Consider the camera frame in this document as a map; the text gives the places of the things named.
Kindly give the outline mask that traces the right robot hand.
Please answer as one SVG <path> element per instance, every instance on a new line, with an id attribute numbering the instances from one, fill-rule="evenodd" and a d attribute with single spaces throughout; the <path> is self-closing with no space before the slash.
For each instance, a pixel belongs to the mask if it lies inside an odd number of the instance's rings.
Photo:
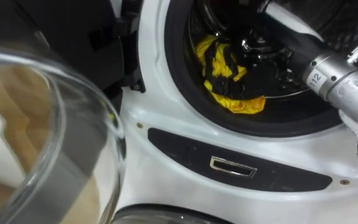
<path id="1" fill-rule="evenodd" d="M 316 57 L 328 51 L 319 34 L 278 3 L 250 1 L 240 7 L 237 18 L 289 51 L 288 67 L 298 75 L 304 74 Z"/>

